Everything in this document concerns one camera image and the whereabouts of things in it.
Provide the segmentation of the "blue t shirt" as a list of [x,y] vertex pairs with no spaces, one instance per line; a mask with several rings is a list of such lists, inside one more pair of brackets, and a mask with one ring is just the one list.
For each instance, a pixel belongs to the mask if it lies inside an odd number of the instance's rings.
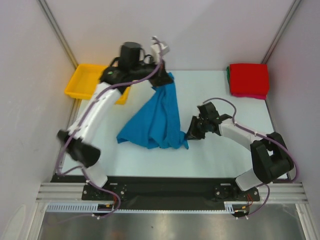
[[147,149],[189,149],[186,133],[181,131],[175,83],[152,89],[153,96],[124,125],[117,142]]

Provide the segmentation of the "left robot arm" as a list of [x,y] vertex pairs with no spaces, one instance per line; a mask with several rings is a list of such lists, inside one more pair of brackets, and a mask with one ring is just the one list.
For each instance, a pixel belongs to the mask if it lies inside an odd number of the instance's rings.
[[151,38],[151,53],[141,56],[144,49],[139,43],[127,41],[120,47],[115,57],[99,78],[95,91],[82,114],[67,130],[59,130],[57,138],[62,148],[59,163],[65,154],[78,162],[87,181],[94,185],[93,194],[100,200],[110,196],[111,188],[106,184],[99,159],[100,149],[92,145],[96,131],[108,110],[134,84],[148,80],[152,86],[161,87],[173,82],[166,72],[163,57],[169,52],[164,41]]

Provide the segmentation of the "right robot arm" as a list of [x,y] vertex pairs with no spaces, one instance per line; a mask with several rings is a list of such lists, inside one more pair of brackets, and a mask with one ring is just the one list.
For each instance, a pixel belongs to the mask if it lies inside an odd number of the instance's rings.
[[294,169],[295,163],[279,133],[262,134],[241,126],[235,120],[236,109],[233,115],[220,115],[209,100],[197,109],[199,115],[191,119],[187,140],[202,140],[206,133],[213,133],[250,151],[252,168],[236,177],[236,185],[230,188],[235,200],[242,201],[248,196],[249,189],[269,184]]

